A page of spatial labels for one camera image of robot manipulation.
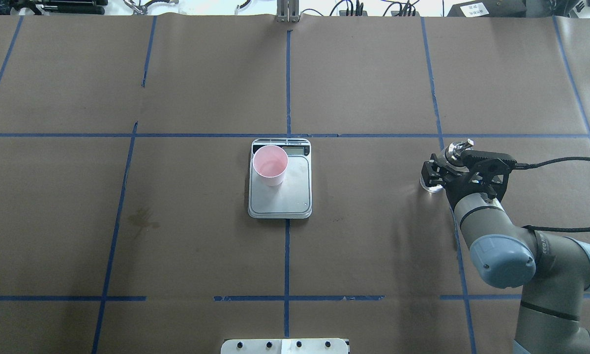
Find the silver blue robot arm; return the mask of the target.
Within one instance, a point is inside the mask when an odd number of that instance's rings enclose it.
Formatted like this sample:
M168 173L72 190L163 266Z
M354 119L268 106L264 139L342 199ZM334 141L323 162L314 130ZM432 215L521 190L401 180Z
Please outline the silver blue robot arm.
M566 229L516 226L501 205L511 171L541 166L487 151L433 154L420 182L445 191L481 279L499 289L522 287L512 352L590 354L590 329L580 323L590 244L565 236Z

